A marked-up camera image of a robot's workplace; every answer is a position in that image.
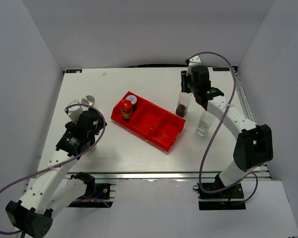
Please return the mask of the gold-spout bottle with dark sauce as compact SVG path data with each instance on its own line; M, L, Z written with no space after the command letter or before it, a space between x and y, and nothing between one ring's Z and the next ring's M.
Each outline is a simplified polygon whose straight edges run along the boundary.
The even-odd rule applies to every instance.
M176 107L176 115L179 117L185 117L188 111L188 107L190 105L192 94L191 93L184 93L180 92L179 97L178 97L178 102L177 102L177 107Z

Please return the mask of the gold-spout clear oil bottle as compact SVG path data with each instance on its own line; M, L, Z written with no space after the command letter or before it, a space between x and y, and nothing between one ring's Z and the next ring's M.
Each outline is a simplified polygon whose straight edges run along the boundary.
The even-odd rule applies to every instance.
M215 120L215 116L208 111L203 111L198 122L196 133L200 136L205 136Z

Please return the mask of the orange-labelled spice bottle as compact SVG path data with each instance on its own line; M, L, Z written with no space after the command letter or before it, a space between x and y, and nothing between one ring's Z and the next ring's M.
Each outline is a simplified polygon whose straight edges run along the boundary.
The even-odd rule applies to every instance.
M122 118L124 121L129 121L133 114L133 105L129 100L122 100L119 103L119 109L122 113Z

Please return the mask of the white-lidded red spice jar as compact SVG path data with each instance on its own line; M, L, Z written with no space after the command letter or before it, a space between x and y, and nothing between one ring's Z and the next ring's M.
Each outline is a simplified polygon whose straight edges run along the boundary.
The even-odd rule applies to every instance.
M133 108L133 112L135 112L136 109L137 109L137 102L138 102L137 96L135 96L135 95L128 95L126 97L126 100L129 100L131 102L132 108Z

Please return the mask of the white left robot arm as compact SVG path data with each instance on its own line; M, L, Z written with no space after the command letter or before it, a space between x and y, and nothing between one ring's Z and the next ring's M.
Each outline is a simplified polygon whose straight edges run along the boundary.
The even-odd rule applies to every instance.
M94 195L95 178L83 172L72 176L61 190L57 188L81 155L95 146L95 137L106 125L95 110L83 111L65 125L66 131L47 164L48 171L42 173L17 202L10 201L5 208L11 223L23 235L44 237L53 219L64 208L79 197Z

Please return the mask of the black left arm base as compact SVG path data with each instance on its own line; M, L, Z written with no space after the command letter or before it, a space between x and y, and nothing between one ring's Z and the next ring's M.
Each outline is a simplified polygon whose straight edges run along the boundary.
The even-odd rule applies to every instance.
M70 179L79 179L86 185L85 193L73 201L71 208L110 208L114 199L114 184L97 183L95 177L80 172L71 175Z

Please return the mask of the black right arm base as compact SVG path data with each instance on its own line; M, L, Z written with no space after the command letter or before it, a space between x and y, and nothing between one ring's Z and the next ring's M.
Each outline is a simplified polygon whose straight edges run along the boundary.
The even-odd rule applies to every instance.
M244 193L241 184L219 193L205 193L196 184L192 189L198 194L200 211L245 210Z

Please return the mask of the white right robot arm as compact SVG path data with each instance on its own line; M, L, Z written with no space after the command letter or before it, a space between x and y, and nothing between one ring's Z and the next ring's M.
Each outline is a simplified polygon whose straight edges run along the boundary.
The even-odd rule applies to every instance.
M271 128L246 118L231 105L224 93L211 86L207 67L197 65L181 72L181 91L192 93L196 102L224 125L236 139L233 161L214 181L215 193L221 198L232 192L232 187L242 181L256 167L273 159L273 139Z

